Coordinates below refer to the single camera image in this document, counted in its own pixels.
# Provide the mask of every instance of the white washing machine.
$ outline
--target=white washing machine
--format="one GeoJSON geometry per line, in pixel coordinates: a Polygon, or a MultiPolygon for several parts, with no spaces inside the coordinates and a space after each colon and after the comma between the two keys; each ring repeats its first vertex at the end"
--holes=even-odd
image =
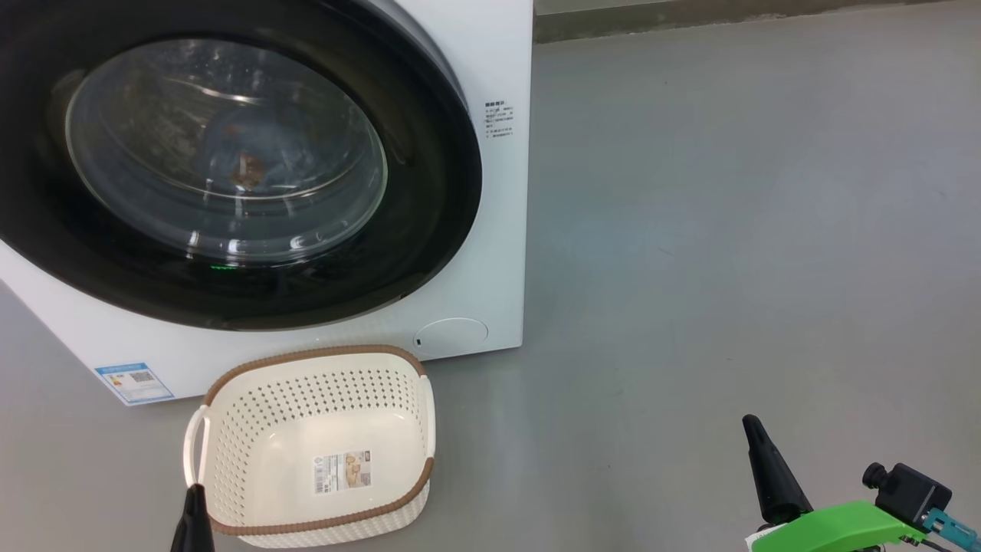
{"type": "Polygon", "coordinates": [[[532,0],[0,8],[0,277],[128,405],[522,341],[532,0]]]}

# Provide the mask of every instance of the plastic basket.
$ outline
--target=plastic basket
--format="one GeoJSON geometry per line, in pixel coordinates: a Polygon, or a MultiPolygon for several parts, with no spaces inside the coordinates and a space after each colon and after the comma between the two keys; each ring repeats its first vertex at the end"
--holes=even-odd
{"type": "Polygon", "coordinates": [[[320,546],[412,523],[435,448],[433,389],[415,358],[321,349],[222,376],[187,426],[184,478],[205,487],[214,530],[264,548],[320,546]]]}

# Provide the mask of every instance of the printed label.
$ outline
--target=printed label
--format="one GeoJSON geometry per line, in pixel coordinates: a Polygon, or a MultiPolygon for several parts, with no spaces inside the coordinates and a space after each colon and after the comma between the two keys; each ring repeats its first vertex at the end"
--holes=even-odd
{"type": "Polygon", "coordinates": [[[95,373],[128,405],[174,398],[174,394],[143,362],[95,368],[95,373]]]}
{"type": "Polygon", "coordinates": [[[484,104],[485,138],[504,138],[514,134],[514,107],[504,100],[484,104]]]}
{"type": "Polygon", "coordinates": [[[371,451],[314,457],[313,494],[330,494],[369,486],[371,486],[371,451]]]}
{"type": "Polygon", "coordinates": [[[779,529],[780,527],[782,527],[782,525],[777,525],[775,527],[766,528],[766,529],[764,529],[764,530],[762,530],[760,532],[753,533],[750,536],[746,537],[746,547],[749,549],[749,552],[752,552],[752,544],[754,542],[756,542],[757,540],[759,540],[759,539],[763,538],[764,536],[770,534],[771,532],[779,529]]]}

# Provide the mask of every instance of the green bracket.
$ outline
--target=green bracket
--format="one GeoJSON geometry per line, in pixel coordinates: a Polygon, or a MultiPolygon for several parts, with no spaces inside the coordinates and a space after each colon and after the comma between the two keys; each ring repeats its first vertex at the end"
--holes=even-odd
{"type": "Polygon", "coordinates": [[[877,544],[916,542],[926,534],[874,504],[849,502],[804,514],[752,544],[752,552],[853,552],[877,544]]]}

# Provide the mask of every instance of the gray floor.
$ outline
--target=gray floor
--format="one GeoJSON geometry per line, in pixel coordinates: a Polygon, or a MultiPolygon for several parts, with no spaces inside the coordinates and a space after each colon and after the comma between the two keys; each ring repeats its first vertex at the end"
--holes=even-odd
{"type": "MultiPolygon", "coordinates": [[[[815,506],[905,462],[981,524],[981,5],[549,45],[534,96],[526,345],[431,365],[427,510],[335,550],[740,550],[746,413],[815,506]]],[[[195,403],[0,329],[2,548],[169,549],[195,403]]]]}

